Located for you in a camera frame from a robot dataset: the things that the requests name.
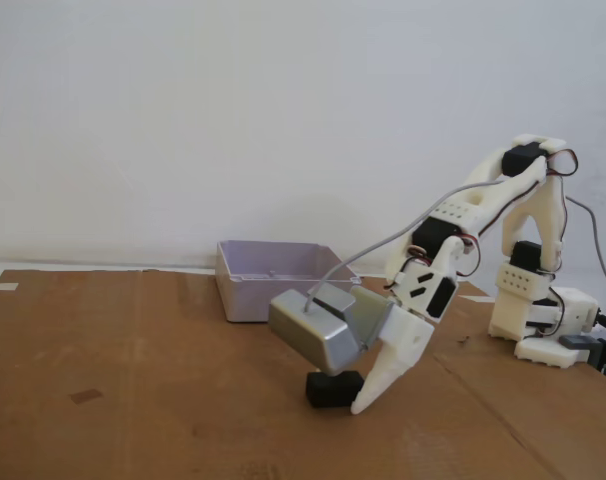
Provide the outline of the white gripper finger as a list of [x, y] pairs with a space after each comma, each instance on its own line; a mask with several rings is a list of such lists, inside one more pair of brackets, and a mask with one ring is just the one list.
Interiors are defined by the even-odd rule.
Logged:
[[377, 400], [402, 375], [397, 349], [383, 344], [364, 384], [352, 402], [350, 412], [360, 414]]

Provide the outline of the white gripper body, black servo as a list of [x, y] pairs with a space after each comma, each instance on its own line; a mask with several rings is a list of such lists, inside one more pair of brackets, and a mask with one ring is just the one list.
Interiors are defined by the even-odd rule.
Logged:
[[447, 269], [407, 263], [386, 289], [396, 306], [381, 330], [381, 359], [386, 370], [404, 374], [423, 355], [457, 292], [457, 280]]

